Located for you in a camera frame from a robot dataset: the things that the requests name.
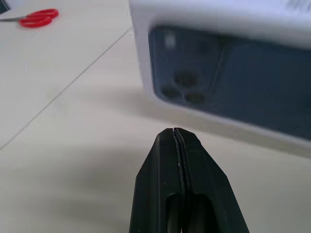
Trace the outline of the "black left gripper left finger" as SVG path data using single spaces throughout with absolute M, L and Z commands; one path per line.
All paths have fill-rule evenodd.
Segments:
M 173 130 L 165 129 L 136 176 L 129 233 L 180 233 L 182 188 Z

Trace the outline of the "white tray with brown card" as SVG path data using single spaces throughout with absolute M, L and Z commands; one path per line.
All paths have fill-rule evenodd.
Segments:
M 147 95 L 311 158 L 311 0 L 129 0 Z

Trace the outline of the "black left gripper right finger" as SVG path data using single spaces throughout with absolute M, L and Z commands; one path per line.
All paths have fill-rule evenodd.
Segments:
M 250 233 L 226 174 L 198 137 L 176 128 L 185 185 L 182 233 Z

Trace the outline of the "red handled scissors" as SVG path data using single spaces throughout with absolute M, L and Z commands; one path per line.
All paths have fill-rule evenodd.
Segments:
M 38 28 L 50 24 L 52 20 L 58 16 L 59 11 L 57 9 L 45 9 L 30 13 L 23 17 L 0 19 L 0 22 L 17 22 L 21 27 Z

